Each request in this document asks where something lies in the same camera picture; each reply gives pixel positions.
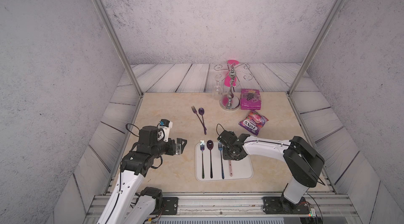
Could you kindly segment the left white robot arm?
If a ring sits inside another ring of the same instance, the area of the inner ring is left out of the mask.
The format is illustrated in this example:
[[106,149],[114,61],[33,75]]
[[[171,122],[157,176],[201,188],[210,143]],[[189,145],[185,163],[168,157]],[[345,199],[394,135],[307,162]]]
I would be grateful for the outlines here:
[[134,199],[155,159],[164,155],[181,155],[187,140],[169,138],[173,123],[161,119],[157,126],[144,126],[136,134],[138,141],[123,157],[117,184],[101,214],[98,224],[142,224],[149,217],[157,218],[164,211],[162,190],[146,187]]

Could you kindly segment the silver spoon pink handle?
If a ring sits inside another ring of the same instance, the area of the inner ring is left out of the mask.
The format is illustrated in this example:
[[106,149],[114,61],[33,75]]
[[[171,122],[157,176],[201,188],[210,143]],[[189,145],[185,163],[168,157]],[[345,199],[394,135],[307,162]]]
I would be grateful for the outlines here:
[[228,161],[228,167],[229,167],[229,175],[230,175],[230,177],[232,177],[233,176],[233,169],[232,169],[231,160]]

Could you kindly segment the green handled fork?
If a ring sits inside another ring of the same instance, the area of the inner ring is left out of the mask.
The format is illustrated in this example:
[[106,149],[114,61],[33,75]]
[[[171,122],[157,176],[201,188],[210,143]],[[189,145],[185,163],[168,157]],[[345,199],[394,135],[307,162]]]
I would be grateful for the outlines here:
[[201,150],[201,154],[202,154],[202,159],[201,159],[201,164],[202,164],[202,179],[205,178],[205,169],[204,169],[204,150],[205,150],[205,142],[203,140],[201,140],[200,143],[200,150]]

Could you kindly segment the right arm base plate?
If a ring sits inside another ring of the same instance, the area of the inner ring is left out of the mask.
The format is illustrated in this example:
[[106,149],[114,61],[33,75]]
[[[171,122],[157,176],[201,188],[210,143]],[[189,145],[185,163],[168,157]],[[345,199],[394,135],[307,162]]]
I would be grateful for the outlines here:
[[283,196],[263,197],[262,200],[265,214],[308,215],[310,213],[309,203],[304,197],[297,204],[291,203]]

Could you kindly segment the blue fork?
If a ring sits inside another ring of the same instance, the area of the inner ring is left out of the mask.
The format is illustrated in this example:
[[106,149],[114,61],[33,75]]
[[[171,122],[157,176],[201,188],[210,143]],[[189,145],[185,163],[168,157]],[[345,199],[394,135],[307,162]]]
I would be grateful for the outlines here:
[[219,150],[220,156],[221,156],[221,172],[222,172],[222,179],[225,179],[224,167],[223,167],[223,145],[222,145],[221,142],[218,142],[218,150]]

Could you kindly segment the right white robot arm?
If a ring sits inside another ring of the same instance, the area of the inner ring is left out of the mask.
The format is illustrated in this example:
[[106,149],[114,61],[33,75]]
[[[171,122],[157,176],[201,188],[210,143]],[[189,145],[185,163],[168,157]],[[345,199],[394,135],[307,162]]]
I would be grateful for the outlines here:
[[223,130],[217,138],[224,146],[224,159],[240,161],[248,155],[264,156],[285,162],[292,178],[282,193],[281,199],[300,204],[309,188],[315,188],[320,179],[325,160],[302,137],[291,140],[262,139],[250,134],[236,136],[233,131]]

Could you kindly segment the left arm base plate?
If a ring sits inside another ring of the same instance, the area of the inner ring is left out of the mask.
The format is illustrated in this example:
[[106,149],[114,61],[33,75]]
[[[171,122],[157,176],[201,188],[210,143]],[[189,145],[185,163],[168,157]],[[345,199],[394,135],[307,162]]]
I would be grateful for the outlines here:
[[178,197],[160,197],[156,200],[154,211],[151,215],[176,215],[178,209]]

